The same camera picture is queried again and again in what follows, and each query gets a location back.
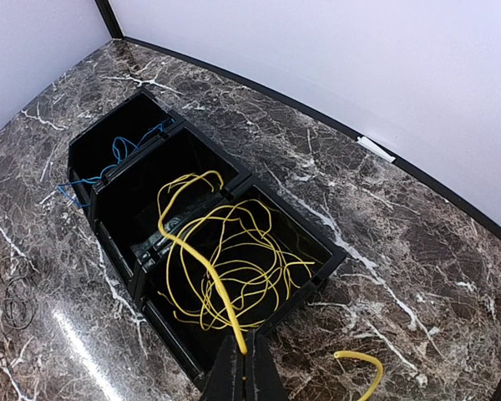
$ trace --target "yellow cable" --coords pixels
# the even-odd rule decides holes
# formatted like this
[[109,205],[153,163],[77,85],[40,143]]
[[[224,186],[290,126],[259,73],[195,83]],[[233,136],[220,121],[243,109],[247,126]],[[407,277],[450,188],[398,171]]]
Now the yellow cable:
[[[195,177],[193,180],[190,181],[190,183],[195,182],[198,179],[201,179],[202,177],[208,175],[208,174],[216,174],[219,177],[219,181],[222,185],[223,183],[223,178],[220,176],[219,173],[217,172],[212,172],[212,171],[207,171],[203,175],[200,175],[199,177]],[[185,186],[181,186],[177,191],[176,195],[178,195],[183,189],[185,189]],[[161,233],[162,236],[165,238],[177,243],[180,245],[182,248],[184,248],[189,254],[191,254],[192,257],[194,257],[197,261],[202,263],[202,265],[206,268],[208,273],[211,275],[211,278],[215,282],[215,289],[219,293],[219,296],[223,300],[223,303],[225,304],[226,307],[226,313],[228,314],[228,318],[230,319],[230,323],[232,323],[232,329],[234,330],[234,335],[235,335],[235,340],[238,343],[238,346],[240,347],[240,351],[243,355],[247,354],[247,346],[245,344],[245,339],[243,338],[243,333],[241,332],[240,328],[240,323],[237,321],[237,317],[235,316],[234,308],[232,307],[232,304],[230,303],[230,298],[228,294],[226,293],[225,286],[223,285],[222,281],[219,279],[219,275],[215,271],[214,267],[208,262],[208,260],[203,257],[198,251],[196,251],[192,246],[187,244],[186,242],[182,241],[179,237],[173,236],[172,234],[168,233],[164,229],[164,217],[167,215],[167,212],[169,211],[169,208],[172,206],[172,204],[175,201],[175,197],[171,198],[170,203],[167,205],[163,213],[160,214],[159,220],[158,220],[158,229],[159,232]]]
[[359,359],[361,361],[369,362],[375,365],[375,367],[377,368],[377,376],[375,377],[375,380],[373,380],[371,387],[366,391],[364,395],[362,395],[360,399],[358,399],[358,401],[366,401],[367,399],[369,399],[375,392],[375,389],[381,382],[382,375],[384,374],[384,367],[382,366],[381,361],[379,361],[375,357],[372,357],[371,355],[367,355],[365,353],[357,353],[356,351],[337,351],[334,353],[334,358]]

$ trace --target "tangled cable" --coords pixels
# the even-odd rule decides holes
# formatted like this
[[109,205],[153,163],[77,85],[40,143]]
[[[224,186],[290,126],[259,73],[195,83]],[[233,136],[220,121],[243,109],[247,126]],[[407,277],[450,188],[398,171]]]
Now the tangled cable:
[[[183,190],[196,182],[203,181],[212,191],[215,191],[216,187],[214,183],[208,179],[209,176],[216,177],[219,181],[218,190],[223,187],[223,179],[219,172],[211,170],[202,175],[183,175],[164,185],[158,192],[158,229],[163,237],[173,242],[168,253],[165,268],[168,295],[162,292],[158,292],[158,294],[175,307],[174,316],[179,322],[199,324],[203,330],[210,330],[211,328],[221,330],[226,327],[232,327],[240,351],[243,355],[246,355],[247,347],[242,332],[259,327],[265,321],[265,317],[245,323],[240,323],[240,320],[245,319],[245,314],[263,302],[269,293],[274,294],[275,297],[275,306],[272,311],[269,311],[269,314],[276,311],[281,303],[279,284],[284,284],[282,289],[286,292],[286,300],[289,299],[293,287],[300,287],[291,279],[291,268],[294,266],[302,266],[308,276],[311,277],[312,272],[308,266],[314,262],[303,261],[297,255],[281,249],[278,241],[270,234],[272,229],[271,209],[257,199],[242,200],[235,205],[218,206],[206,216],[202,216],[187,223],[179,230],[177,235],[172,235],[167,232],[164,228],[164,219]],[[170,197],[167,206],[162,210],[160,197],[165,192],[170,194],[172,190],[175,190],[175,192]],[[247,207],[247,205],[251,203],[256,203],[260,209],[266,213],[267,227],[259,227],[254,214]],[[221,228],[219,238],[218,240],[216,239],[215,244],[213,244],[215,245],[213,251],[210,252],[209,257],[206,257],[192,247],[189,241],[194,233],[196,234],[199,232],[201,227],[204,228],[206,222],[212,221],[219,222]],[[234,226],[239,230],[236,233],[228,234],[229,231],[233,230]],[[196,310],[188,310],[182,307],[171,288],[170,272],[171,269],[177,265],[177,263],[171,261],[177,246],[180,248],[180,252],[178,252],[180,254],[180,266],[184,271],[192,292],[201,305],[201,307]],[[255,246],[271,252],[273,256],[271,265],[264,268],[253,261],[241,258],[223,260],[222,256],[224,252],[237,249],[240,246]],[[199,285],[197,282],[193,281],[190,275],[190,269],[186,266],[185,252],[191,254],[196,261],[205,267],[205,272],[201,277]],[[239,284],[239,292],[236,297],[230,297],[226,290],[226,286],[231,286],[233,283]],[[212,299],[215,295],[214,289],[224,304],[224,307],[221,309],[216,307]],[[246,305],[245,299],[249,297],[255,299],[250,305]],[[178,312],[184,315],[185,318],[179,317]],[[359,401],[368,400],[375,392],[377,385],[382,379],[382,363],[370,355],[354,351],[338,351],[334,353],[334,358],[354,358],[375,365],[377,368],[377,376],[371,387],[359,399]]]

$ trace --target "yellow wire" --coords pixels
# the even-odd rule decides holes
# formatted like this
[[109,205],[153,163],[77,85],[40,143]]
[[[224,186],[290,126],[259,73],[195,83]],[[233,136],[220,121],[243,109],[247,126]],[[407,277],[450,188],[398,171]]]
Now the yellow wire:
[[[187,178],[187,177],[189,177],[189,176],[193,176],[193,175],[187,175],[187,176],[180,177],[178,180],[176,180],[176,181],[174,181],[174,182],[178,182],[179,184],[182,184],[182,183],[181,183],[181,181],[182,181],[184,178]],[[167,186],[168,186],[169,188],[171,188],[171,187],[173,187],[173,183],[169,183],[168,185],[165,185],[165,186],[164,186],[164,188],[165,188],[165,187],[167,187]],[[254,221],[254,216],[252,216],[252,214],[251,214],[249,211],[246,211],[246,212],[249,214],[250,218],[251,218],[251,219],[253,220],[253,222],[254,222],[254,225],[256,226],[256,222]],[[223,219],[221,219],[221,220],[223,220],[224,224],[225,224],[225,222],[226,222],[226,221],[233,221],[233,219],[228,218],[228,216],[227,216],[227,217],[225,217],[225,218],[223,218]],[[188,235],[187,235],[187,236],[189,236],[189,235],[192,233],[192,231],[193,231],[195,228],[197,228],[197,226],[198,226],[198,225],[196,225],[196,226],[195,226],[195,227],[194,227],[194,228],[193,228],[190,232],[188,232]],[[183,259],[183,252],[182,252],[182,249],[180,249],[180,253],[181,253],[181,258],[182,258],[182,260],[181,260],[181,261],[182,261],[182,265],[183,265],[183,266],[185,266],[185,261],[184,261],[184,259]],[[188,282],[190,282],[190,284],[191,284],[191,286],[192,286],[192,283],[191,283],[191,281],[190,281],[190,277],[189,277],[189,275],[188,275],[188,273],[187,273],[187,269],[186,269],[186,268],[185,268],[185,274],[186,274],[186,277],[187,277],[187,279],[188,279]],[[174,305],[175,305],[175,306],[176,306],[176,307],[177,307],[177,308],[178,308],[181,312],[183,312],[184,314],[186,314],[186,315],[188,315],[188,316],[197,316],[195,313],[189,313],[189,311],[184,310],[182,307],[180,307],[180,306],[177,304],[177,302],[176,302],[176,300],[174,299],[174,296],[173,296],[173,294],[172,294],[172,291],[171,291],[171,289],[170,289],[170,284],[168,285],[168,289],[169,289],[169,292],[170,292],[171,298],[172,298],[172,300],[173,300],[173,302],[174,302],[174,303],[172,303],[172,304],[174,304]],[[200,313],[200,318],[202,319],[202,318],[203,318],[203,316],[204,316],[204,310],[205,310],[205,307],[206,307],[206,308],[209,308],[209,307],[211,306],[211,302],[209,301],[209,295],[208,295],[208,294],[211,294],[211,292],[208,292],[208,294],[206,294],[207,296],[206,296],[205,298],[202,298],[202,297],[200,297],[200,296],[199,296],[199,294],[197,293],[197,291],[196,291],[194,288],[193,288],[193,290],[194,290],[194,292],[195,292],[195,295],[197,295],[197,297],[199,297],[199,299],[203,302],[202,311],[201,311],[201,313]],[[262,295],[262,298],[261,298],[261,299],[263,299],[263,297],[265,296],[265,292],[267,292],[267,290],[268,290],[268,288],[267,288],[267,287],[266,287],[264,290],[262,290],[262,291],[264,292],[264,294]],[[244,294],[242,298],[244,298],[244,297],[248,297],[249,295],[258,294],[258,293],[260,293],[260,292],[254,292],[254,293],[251,293],[251,294]],[[258,302],[255,302],[253,305],[251,305],[250,307],[248,307],[248,308],[247,308],[245,311],[243,311],[243,312],[247,312],[248,310],[250,310],[251,308],[253,308],[255,305],[257,305],[257,304],[259,303],[259,301],[258,301]],[[212,323],[210,324],[210,327],[212,326],[212,324],[213,324],[213,322],[214,322],[215,320],[222,320],[222,319],[220,319],[220,316],[219,316],[219,315],[220,315],[220,313],[222,313],[223,311],[217,312],[217,313],[216,313],[216,315],[214,315],[214,320],[213,320],[213,321],[212,321]],[[257,326],[257,324],[262,323],[262,322],[263,322],[263,321],[259,321],[259,322],[255,322],[255,323],[252,323],[252,324],[250,324],[250,325],[246,325],[246,326],[247,326],[247,327],[256,327],[256,326]],[[225,325],[224,325],[224,326],[222,326],[222,327],[216,327],[216,328],[223,328],[223,327],[225,327],[227,324],[228,324],[228,322],[227,322],[227,321],[225,321]],[[202,323],[202,321],[201,321],[201,326],[203,327],[203,329],[207,329],[207,328],[208,328],[208,327],[204,327],[204,324]]]
[[358,401],[366,401],[367,399],[369,399],[375,392],[375,389],[381,382],[382,375],[384,374],[384,367],[382,366],[381,361],[379,361],[375,357],[372,357],[371,355],[367,355],[365,353],[357,353],[356,351],[337,351],[334,353],[334,358],[359,359],[361,361],[369,362],[375,365],[375,367],[377,368],[377,376],[375,377],[375,380],[373,380],[371,387],[366,391],[364,395],[362,395],[360,399],[358,399]]
[[[216,171],[207,171],[203,175],[200,175],[199,177],[193,178],[190,183],[197,181],[198,179],[201,179],[202,177],[208,175],[208,174],[216,174],[219,178],[219,181],[221,185],[223,184],[223,178],[220,176],[220,174]],[[228,314],[228,318],[230,319],[230,323],[232,323],[232,329],[234,330],[234,335],[235,335],[235,340],[238,343],[238,346],[240,347],[240,351],[243,355],[247,354],[247,346],[245,344],[245,339],[243,338],[243,333],[241,332],[241,327],[240,323],[237,321],[237,317],[235,316],[234,308],[232,307],[232,304],[230,303],[230,298],[228,296],[228,293],[226,292],[225,286],[223,285],[222,281],[219,279],[219,275],[215,271],[214,267],[208,262],[208,260],[203,257],[198,251],[196,251],[192,246],[187,244],[186,242],[182,241],[179,237],[173,236],[169,232],[165,231],[164,229],[164,218],[167,215],[167,212],[169,211],[170,207],[173,205],[175,202],[175,196],[178,195],[183,189],[185,189],[185,185],[181,186],[175,193],[175,195],[171,198],[169,204],[163,211],[163,213],[160,213],[159,215],[159,220],[158,220],[158,229],[159,232],[161,233],[162,236],[165,238],[177,243],[180,245],[182,248],[184,248],[189,254],[191,254],[192,257],[194,257],[197,261],[202,263],[202,265],[206,268],[208,273],[211,275],[211,278],[213,279],[215,283],[215,289],[219,293],[219,296],[223,300],[223,303],[225,304],[226,307],[226,313]]]

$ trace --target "bin compartment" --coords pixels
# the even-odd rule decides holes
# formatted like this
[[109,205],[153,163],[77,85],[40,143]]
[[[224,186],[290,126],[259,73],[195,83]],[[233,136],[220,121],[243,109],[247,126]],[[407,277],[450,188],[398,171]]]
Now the bin compartment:
[[[154,129],[150,135],[146,135],[154,127],[163,124],[164,132],[167,132],[181,121],[182,118],[175,112],[161,109],[155,97],[146,89],[141,89],[71,141],[68,147],[69,181],[98,177],[104,168],[114,165],[117,161],[113,149],[115,138],[123,137],[140,147],[148,146],[153,138],[163,134],[160,129]],[[119,144],[119,149],[124,157],[124,145]],[[81,182],[73,188],[78,202],[88,205],[92,185]]]

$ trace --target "cable bundle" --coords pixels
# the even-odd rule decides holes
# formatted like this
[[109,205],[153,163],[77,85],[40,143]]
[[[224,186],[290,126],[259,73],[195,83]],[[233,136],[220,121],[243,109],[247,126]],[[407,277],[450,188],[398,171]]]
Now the cable bundle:
[[[282,301],[287,300],[292,288],[299,288],[292,277],[291,269],[303,269],[308,277],[311,277],[310,265],[313,261],[303,261],[297,255],[288,251],[283,251],[280,244],[271,235],[272,216],[271,210],[260,200],[243,200],[235,205],[223,205],[216,207],[206,216],[194,219],[180,229],[176,236],[172,236],[164,229],[164,219],[170,208],[176,202],[179,194],[190,185],[198,181],[204,181],[212,191],[215,190],[215,182],[219,181],[218,188],[222,188],[223,180],[217,171],[208,171],[203,175],[189,174],[184,175],[164,185],[158,193],[159,224],[158,228],[161,234],[172,240],[166,262],[166,285],[168,294],[159,293],[165,297],[175,307],[175,318],[180,322],[199,324],[203,330],[232,327],[240,350],[246,351],[242,331],[259,327],[266,318],[278,309]],[[159,198],[162,194],[170,194],[168,205],[164,210],[161,209]],[[260,226],[254,214],[249,209],[251,204],[258,207],[261,213],[267,216],[267,224]],[[210,243],[208,257],[200,254],[193,248],[189,241],[193,234],[209,223],[208,231],[211,232],[211,223],[220,225],[219,236],[215,238],[215,243]],[[268,266],[260,266],[252,260],[242,257],[227,257],[235,254],[252,254],[266,251],[271,259]],[[193,280],[196,277],[190,274],[190,268],[187,266],[186,253],[191,254],[200,262],[206,270],[202,275],[200,283]],[[180,258],[180,263],[175,262],[175,256]],[[177,294],[171,286],[171,274],[176,266],[180,265],[184,270],[187,282],[192,292],[195,294],[201,307],[196,310],[190,310],[181,305],[177,299]],[[226,288],[231,289],[229,296]],[[215,302],[215,294],[218,294],[223,305]],[[267,311],[267,316],[253,317],[251,312],[257,307],[267,302],[271,305],[271,310]]]

